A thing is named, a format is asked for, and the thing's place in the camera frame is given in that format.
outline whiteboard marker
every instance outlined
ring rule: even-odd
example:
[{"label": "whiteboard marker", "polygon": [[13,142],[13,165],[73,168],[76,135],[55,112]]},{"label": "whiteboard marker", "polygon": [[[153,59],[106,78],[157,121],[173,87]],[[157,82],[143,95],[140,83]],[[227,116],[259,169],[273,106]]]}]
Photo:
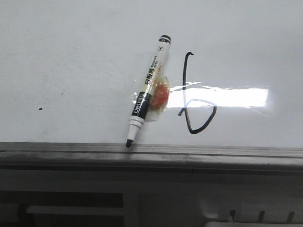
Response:
[{"label": "whiteboard marker", "polygon": [[127,148],[131,146],[137,132],[144,124],[169,47],[170,37],[168,35],[162,35],[158,42],[157,51],[152,57],[150,67],[144,80],[144,85],[139,92],[136,104],[134,105],[134,110],[129,122],[129,132],[126,142]]}]

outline whiteboard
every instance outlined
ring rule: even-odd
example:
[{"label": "whiteboard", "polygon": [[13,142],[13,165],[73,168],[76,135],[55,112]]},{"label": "whiteboard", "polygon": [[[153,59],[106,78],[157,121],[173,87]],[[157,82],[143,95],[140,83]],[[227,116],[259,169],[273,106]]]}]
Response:
[{"label": "whiteboard", "polygon": [[[302,148],[302,21],[300,0],[2,0],[0,141],[125,143],[166,34],[169,104],[135,143]],[[187,91],[218,105],[197,135],[178,116],[189,51]]]}]

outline metal ledge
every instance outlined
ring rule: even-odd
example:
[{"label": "metal ledge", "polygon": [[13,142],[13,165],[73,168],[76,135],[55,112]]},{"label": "metal ledge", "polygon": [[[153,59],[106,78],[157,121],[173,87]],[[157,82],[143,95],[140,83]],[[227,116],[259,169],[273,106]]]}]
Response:
[{"label": "metal ledge", "polygon": [[303,149],[0,142],[0,165],[303,170]]}]

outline white board surface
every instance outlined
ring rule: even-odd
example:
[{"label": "white board surface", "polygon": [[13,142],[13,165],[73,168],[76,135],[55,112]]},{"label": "white board surface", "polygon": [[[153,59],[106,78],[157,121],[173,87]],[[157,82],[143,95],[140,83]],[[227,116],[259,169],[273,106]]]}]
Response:
[{"label": "white board surface", "polygon": [[[0,141],[124,143],[167,34],[169,105],[136,143],[302,148],[302,22],[301,0],[2,0]],[[189,51],[187,90],[218,105],[197,135],[178,116]]]}]

